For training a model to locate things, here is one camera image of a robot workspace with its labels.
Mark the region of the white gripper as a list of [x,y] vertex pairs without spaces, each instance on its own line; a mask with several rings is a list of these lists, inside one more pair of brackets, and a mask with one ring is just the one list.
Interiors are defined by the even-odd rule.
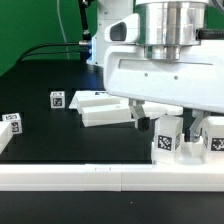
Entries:
[[104,62],[104,88],[131,98],[129,108],[139,131],[147,131],[150,123],[142,100],[193,109],[193,143],[200,139],[208,111],[224,113],[224,43],[184,47],[177,61],[147,59],[140,46],[112,46]]

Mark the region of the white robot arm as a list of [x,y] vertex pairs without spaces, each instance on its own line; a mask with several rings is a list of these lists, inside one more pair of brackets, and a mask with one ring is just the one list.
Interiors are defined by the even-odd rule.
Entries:
[[196,142],[210,113],[224,114],[224,30],[205,26],[217,0],[103,0],[91,64],[105,90],[125,97],[138,125],[146,101],[190,108],[185,132]]

